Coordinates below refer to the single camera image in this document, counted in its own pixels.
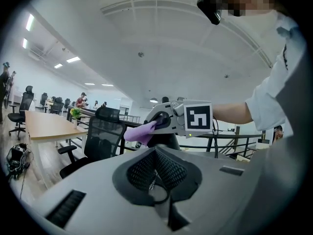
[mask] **black mesh chair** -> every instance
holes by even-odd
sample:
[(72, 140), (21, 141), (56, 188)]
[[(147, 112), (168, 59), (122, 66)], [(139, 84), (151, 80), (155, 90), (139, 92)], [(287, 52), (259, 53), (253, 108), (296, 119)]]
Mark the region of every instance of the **black mesh chair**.
[(45, 101), (47, 100), (47, 98), (48, 98), (47, 93), (43, 93), (43, 94), (41, 95), (40, 104), (41, 104), (42, 106), (45, 106)]
[(21, 124), (25, 123), (25, 111), (29, 110), (31, 101), (34, 98), (34, 94), (32, 92), (33, 87), (27, 86), (26, 91), (23, 93), (23, 98), (20, 104), (19, 113), (15, 113), (15, 107), (16, 105), (10, 105), (13, 109), (13, 113), (8, 114), (8, 118), (12, 121), (18, 124), (18, 127), (14, 130), (9, 131), (9, 136), (11, 135), (11, 132), (18, 132), (18, 140), (20, 140), (20, 132), (25, 132), (25, 128), (21, 128)]
[(68, 153), (72, 162), (60, 171), (61, 177), (67, 177), (84, 165), (116, 156), (116, 149), (125, 130), (125, 124), (119, 122), (119, 110), (108, 107), (99, 108), (89, 121), (84, 152), (87, 157), (75, 161), (72, 153), (77, 148), (75, 145), (65, 146), (58, 150), (59, 154)]
[(53, 102), (53, 105), (51, 106), (50, 113), (60, 114), (64, 106), (64, 103), (62, 103), (62, 101), (63, 100), (61, 97), (57, 97), (55, 101)]
[(65, 100), (65, 105), (64, 105), (64, 108), (65, 108), (66, 110), (68, 109), (69, 104), (70, 104), (70, 99), (67, 98), (67, 99)]

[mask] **potted plant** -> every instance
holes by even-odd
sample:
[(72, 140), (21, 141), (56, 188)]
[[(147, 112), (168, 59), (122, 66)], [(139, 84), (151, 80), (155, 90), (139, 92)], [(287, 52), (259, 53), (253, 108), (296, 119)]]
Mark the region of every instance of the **potted plant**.
[(70, 110), (70, 114), (72, 115), (72, 118), (74, 119), (74, 129), (77, 128), (77, 119), (80, 118), (81, 112), (79, 108), (73, 108)]

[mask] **chair headrest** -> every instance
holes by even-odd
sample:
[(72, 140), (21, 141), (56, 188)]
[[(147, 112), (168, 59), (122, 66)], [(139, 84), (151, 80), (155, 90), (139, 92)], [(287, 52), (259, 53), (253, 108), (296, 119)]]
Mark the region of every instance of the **chair headrest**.
[(109, 108), (109, 107), (100, 107), (95, 113), (96, 118), (107, 120), (111, 122), (119, 122), (119, 112), (120, 110)]
[(33, 90), (33, 87), (31, 85), (28, 85), (25, 89), (27, 93), (33, 93), (32, 90)]
[(55, 99), (55, 101), (57, 102), (57, 103), (62, 103), (62, 98), (61, 97), (57, 97), (56, 99)]

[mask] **black and white square marker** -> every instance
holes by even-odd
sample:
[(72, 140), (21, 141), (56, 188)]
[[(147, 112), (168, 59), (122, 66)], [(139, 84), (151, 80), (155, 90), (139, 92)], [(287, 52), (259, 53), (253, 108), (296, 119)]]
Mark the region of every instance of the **black and white square marker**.
[(212, 131), (212, 104), (184, 105), (185, 130), (211, 132)]

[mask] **shirt collar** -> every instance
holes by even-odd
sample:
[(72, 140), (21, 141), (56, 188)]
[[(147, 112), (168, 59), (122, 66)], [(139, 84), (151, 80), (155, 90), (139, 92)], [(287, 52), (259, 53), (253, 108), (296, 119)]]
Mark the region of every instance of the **shirt collar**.
[(290, 37), (290, 30), (298, 27), (297, 23), (290, 17), (277, 12), (276, 30), (282, 37)]

